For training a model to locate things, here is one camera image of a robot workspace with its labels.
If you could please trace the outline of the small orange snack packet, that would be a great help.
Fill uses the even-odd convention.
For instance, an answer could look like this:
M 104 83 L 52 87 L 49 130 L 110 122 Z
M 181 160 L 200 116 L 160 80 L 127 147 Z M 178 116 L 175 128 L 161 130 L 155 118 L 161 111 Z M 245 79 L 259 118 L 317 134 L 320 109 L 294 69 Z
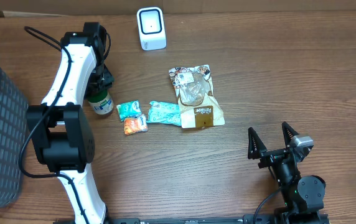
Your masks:
M 146 132 L 147 130 L 148 124 L 144 114 L 141 114 L 136 118 L 126 118 L 124 120 L 124 133 L 127 136 L 131 134 Z

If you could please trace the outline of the large teal snack packet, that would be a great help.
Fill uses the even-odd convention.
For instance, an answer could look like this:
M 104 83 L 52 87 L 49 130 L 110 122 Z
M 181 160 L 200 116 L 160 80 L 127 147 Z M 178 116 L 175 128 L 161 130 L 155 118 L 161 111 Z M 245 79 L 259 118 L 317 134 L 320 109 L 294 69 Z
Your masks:
M 148 111 L 148 123 L 182 126 L 178 104 L 161 101 L 151 101 L 149 104 L 151 107 Z

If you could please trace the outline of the green lid jar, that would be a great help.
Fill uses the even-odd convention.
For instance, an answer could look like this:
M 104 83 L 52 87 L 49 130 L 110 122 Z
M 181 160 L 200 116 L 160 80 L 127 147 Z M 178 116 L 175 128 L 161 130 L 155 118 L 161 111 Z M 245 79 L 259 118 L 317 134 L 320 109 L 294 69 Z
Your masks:
M 106 115 L 112 112 L 114 104 L 108 90 L 100 91 L 99 93 L 88 97 L 88 102 L 96 114 Z

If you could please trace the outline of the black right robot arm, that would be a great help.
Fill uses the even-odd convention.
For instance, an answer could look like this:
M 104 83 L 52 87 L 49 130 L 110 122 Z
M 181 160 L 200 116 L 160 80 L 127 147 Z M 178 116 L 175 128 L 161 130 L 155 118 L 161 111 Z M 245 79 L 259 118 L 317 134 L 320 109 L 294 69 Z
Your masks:
M 287 122 L 282 123 L 285 147 L 267 150 L 257 132 L 248 128 L 248 158 L 258 159 L 258 167 L 268 168 L 278 189 L 267 196 L 256 208 L 252 223 L 329 223 L 327 215 L 321 215 L 324 208 L 326 182 L 317 175 L 301 176 L 298 164 L 314 147 L 314 140 L 306 134 L 299 134 Z M 272 197 L 281 194 L 284 207 L 274 210 L 272 215 L 262 218 L 259 212 Z

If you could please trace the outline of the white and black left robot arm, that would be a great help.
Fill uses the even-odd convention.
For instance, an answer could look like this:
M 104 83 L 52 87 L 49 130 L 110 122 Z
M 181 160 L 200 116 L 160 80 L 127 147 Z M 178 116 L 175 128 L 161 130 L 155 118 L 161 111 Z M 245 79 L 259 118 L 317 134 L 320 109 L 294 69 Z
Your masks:
M 27 109 L 30 133 L 20 152 L 23 155 L 31 142 L 38 162 L 47 166 L 49 173 L 31 174 L 22 161 L 19 169 L 33 179 L 58 178 L 72 204 L 73 223 L 110 223 L 92 172 L 95 138 L 83 111 L 85 99 L 113 85 L 114 78 L 105 65 L 110 35 L 98 22 L 86 22 L 81 32 L 66 32 L 60 40 L 33 27 L 24 29 L 60 51 L 61 61 L 41 104 Z

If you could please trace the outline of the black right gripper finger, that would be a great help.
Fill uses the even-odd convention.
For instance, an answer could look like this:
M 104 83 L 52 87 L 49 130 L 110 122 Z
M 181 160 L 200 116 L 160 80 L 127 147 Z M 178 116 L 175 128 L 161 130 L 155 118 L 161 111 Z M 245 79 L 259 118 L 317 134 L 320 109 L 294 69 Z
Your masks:
M 250 127 L 248 128 L 248 158 L 259 159 L 263 156 L 263 153 L 267 151 L 266 146 L 256 133 L 256 131 Z
M 294 136 L 297 136 L 299 133 L 295 131 L 287 122 L 282 123 L 282 130 L 284 136 L 285 146 L 289 147 L 289 144 Z

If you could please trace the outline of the small teal snack packet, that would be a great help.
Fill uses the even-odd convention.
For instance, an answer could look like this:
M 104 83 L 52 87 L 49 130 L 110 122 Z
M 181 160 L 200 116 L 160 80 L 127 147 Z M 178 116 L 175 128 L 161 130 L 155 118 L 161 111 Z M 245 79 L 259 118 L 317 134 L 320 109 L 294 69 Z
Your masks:
M 126 118 L 136 118 L 142 114 L 141 105 L 138 100 L 116 105 L 116 108 L 119 113 L 120 121 L 124 121 Z

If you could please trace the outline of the beige brown snack pouch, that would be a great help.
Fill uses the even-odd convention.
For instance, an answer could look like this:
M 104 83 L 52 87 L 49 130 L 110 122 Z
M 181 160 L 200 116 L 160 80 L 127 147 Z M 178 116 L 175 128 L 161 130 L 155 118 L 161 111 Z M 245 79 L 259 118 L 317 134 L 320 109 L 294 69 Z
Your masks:
M 208 65 L 174 67 L 169 70 L 180 109 L 181 126 L 207 128 L 225 124 L 223 110 L 213 92 Z

